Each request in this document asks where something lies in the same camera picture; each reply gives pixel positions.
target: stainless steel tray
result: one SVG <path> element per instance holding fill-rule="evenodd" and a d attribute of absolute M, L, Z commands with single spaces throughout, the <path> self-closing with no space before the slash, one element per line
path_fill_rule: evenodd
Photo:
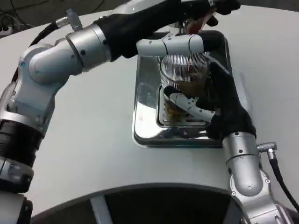
<path fill-rule="evenodd" d="M 228 45 L 223 40 L 219 51 L 209 52 L 231 71 Z M 206 124 L 184 120 L 177 124 L 167 122 L 157 57 L 138 57 L 135 86 L 133 139 L 141 147 L 222 147 L 221 142 L 209 139 Z"/>

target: silver connector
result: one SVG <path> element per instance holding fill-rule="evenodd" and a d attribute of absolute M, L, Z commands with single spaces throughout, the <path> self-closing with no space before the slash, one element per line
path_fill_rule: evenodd
<path fill-rule="evenodd" d="M 69 21 L 68 21 L 67 16 L 56 20 L 56 25 L 58 26 L 58 28 L 64 27 L 68 24 L 69 24 Z"/>
<path fill-rule="evenodd" d="M 276 158 L 275 150 L 277 150 L 277 145 L 275 142 L 258 144 L 257 149 L 260 153 L 267 153 L 269 160 Z"/>
<path fill-rule="evenodd" d="M 79 16 L 70 8 L 66 11 L 68 23 L 74 31 L 83 29 Z"/>

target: white tabletop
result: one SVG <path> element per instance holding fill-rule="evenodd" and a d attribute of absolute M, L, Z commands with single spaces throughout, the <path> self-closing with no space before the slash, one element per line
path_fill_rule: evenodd
<path fill-rule="evenodd" d="M 82 23 L 89 25 L 103 14 L 82 16 Z M 213 29 L 227 37 L 234 71 L 246 76 L 257 140 L 277 142 L 285 182 L 299 200 L 299 31 L 291 25 L 299 21 L 299 14 L 242 6 L 231 15 L 217 17 L 220 23 Z M 43 27 L 0 40 L 1 91 L 10 82 L 18 57 Z M 70 28 L 63 28 L 43 42 L 53 44 L 68 32 Z M 221 149 L 146 149 L 132 141 L 136 62 L 134 57 L 106 63 L 71 77 L 58 93 L 26 194 L 34 203 L 33 215 L 84 195 L 131 184 L 194 183 L 227 189 Z M 266 155 L 262 160 L 276 198 L 291 207 Z"/>

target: robotic hand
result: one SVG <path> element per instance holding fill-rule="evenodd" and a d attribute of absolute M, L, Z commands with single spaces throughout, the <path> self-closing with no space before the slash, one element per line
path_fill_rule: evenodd
<path fill-rule="evenodd" d="M 180 42 L 179 45 L 170 42 L 169 38 L 159 41 L 143 39 L 150 38 L 159 28 L 171 23 L 188 18 L 197 20 L 214 11 L 229 14 L 239 7 L 236 0 L 132 0 L 86 28 L 82 28 L 72 12 L 49 26 L 59 28 L 71 24 L 75 32 L 58 40 L 55 46 L 37 44 L 38 41 L 34 40 L 34 45 L 20 57 L 18 72 L 0 99 L 0 222 L 26 224 L 30 221 L 32 203 L 19 193 L 29 189 L 34 175 L 35 153 L 50 123 L 55 95 L 70 75 L 81 74 L 120 56 L 203 52 L 213 43 L 200 35 L 174 35 L 176 41 L 173 42 Z M 212 17 L 208 24 L 216 25 L 217 21 Z M 233 80 L 222 80 L 221 75 L 214 79 L 220 91 L 223 91 L 222 81 L 234 85 Z M 231 97 L 230 92 L 225 94 L 223 102 L 230 103 Z M 232 196 L 243 206 L 249 223 L 289 223 L 284 210 L 275 204 L 269 192 L 267 175 L 259 168 L 255 130 L 247 120 L 246 111 L 244 117 L 240 117 L 245 120 L 231 119 L 230 113 L 235 111 L 230 110 L 237 108 L 237 102 L 235 99 L 228 104 L 233 107 L 228 109 L 227 105 L 227 111 L 223 104 L 221 116 L 216 114 L 211 118 L 211 124 L 216 125 L 211 125 L 210 132 L 215 138 L 221 136 L 228 153 Z M 221 126 L 220 132 L 213 129 L 217 125 Z M 242 163 L 238 160 L 241 155 L 246 155 Z"/>

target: cable connector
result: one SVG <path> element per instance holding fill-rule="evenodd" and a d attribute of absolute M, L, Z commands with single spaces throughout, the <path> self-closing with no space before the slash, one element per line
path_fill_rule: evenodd
<path fill-rule="evenodd" d="M 269 160 L 276 159 L 275 150 L 277 150 L 276 142 L 266 142 L 257 145 L 260 153 L 267 153 Z"/>
<path fill-rule="evenodd" d="M 286 187 L 284 179 L 281 175 L 279 165 L 278 165 L 278 160 L 277 160 L 276 154 L 275 154 L 275 150 L 277 150 L 276 143 L 275 142 L 262 143 L 262 144 L 257 145 L 257 149 L 260 153 L 265 153 L 265 152 L 267 153 L 269 162 L 273 169 L 273 173 L 274 173 L 278 183 L 280 184 L 282 190 L 284 191 L 285 195 L 290 200 L 290 202 L 292 203 L 294 208 L 297 210 L 297 212 L 299 212 L 299 205 L 296 202 L 296 200 L 293 198 L 293 196 L 291 195 L 289 189 Z"/>

